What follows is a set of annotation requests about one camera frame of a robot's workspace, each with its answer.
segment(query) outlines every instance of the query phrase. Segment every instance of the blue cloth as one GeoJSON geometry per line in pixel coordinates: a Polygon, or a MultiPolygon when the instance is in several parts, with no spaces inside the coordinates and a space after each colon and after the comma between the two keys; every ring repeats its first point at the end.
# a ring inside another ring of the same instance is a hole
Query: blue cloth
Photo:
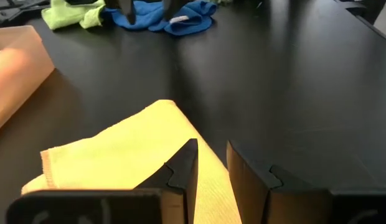
{"type": "Polygon", "coordinates": [[[161,31],[173,35],[187,35],[208,29],[212,24],[211,15],[217,10],[214,3],[207,1],[193,1],[187,3],[174,17],[187,16],[185,21],[170,24],[162,17],[164,8],[162,2],[134,1],[136,12],[136,23],[131,25],[126,16],[119,9],[105,9],[103,13],[111,14],[115,24],[131,30],[149,29],[150,31],[161,31]]]}

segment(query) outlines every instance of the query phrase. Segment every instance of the black table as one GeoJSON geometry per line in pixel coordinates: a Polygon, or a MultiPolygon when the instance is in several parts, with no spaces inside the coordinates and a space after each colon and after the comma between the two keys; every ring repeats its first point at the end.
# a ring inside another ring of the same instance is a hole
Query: black table
{"type": "Polygon", "coordinates": [[[386,40],[332,0],[253,4],[180,39],[30,21],[58,70],[0,130],[0,223],[42,173],[39,151],[158,99],[175,100],[224,162],[226,139],[243,138],[247,154],[312,184],[386,186],[386,40]]]}

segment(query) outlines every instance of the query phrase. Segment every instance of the cardboard box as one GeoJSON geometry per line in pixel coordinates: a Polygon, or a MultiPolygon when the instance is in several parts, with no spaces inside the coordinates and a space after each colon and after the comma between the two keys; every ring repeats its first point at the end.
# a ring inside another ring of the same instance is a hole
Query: cardboard box
{"type": "Polygon", "coordinates": [[[32,26],[0,28],[0,127],[53,70],[32,26]]]}

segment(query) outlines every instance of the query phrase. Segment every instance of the fabric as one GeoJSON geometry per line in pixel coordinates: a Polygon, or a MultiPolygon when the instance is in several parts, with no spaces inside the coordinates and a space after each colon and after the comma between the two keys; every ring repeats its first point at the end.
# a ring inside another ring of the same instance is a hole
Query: fabric
{"type": "Polygon", "coordinates": [[[133,189],[190,138],[199,145],[194,222],[241,223],[227,169],[174,102],[159,100],[100,132],[41,152],[44,173],[22,188],[133,189]]]}
{"type": "Polygon", "coordinates": [[[50,0],[50,8],[43,9],[41,14],[51,30],[76,23],[86,29],[101,26],[100,12],[104,7],[104,0],[78,6],[71,6],[64,0],[50,0]]]}
{"type": "Polygon", "coordinates": [[[217,5],[207,1],[193,1],[187,3],[174,17],[187,16],[188,20],[170,23],[162,17],[164,8],[162,2],[147,3],[134,1],[136,23],[130,24],[126,16],[118,9],[105,9],[110,13],[118,26],[131,29],[149,29],[150,31],[166,31],[170,34],[182,36],[207,30],[212,25],[211,15],[217,10],[217,5]]]}

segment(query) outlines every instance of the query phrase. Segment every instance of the lime green cloth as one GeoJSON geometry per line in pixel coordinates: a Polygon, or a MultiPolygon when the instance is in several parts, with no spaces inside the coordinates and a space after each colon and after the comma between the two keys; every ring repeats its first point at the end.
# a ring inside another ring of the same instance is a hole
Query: lime green cloth
{"type": "Polygon", "coordinates": [[[94,26],[101,26],[99,13],[105,7],[104,0],[98,0],[93,4],[71,6],[64,0],[50,0],[50,8],[43,9],[42,18],[55,30],[61,27],[80,23],[86,29],[94,26]]]}

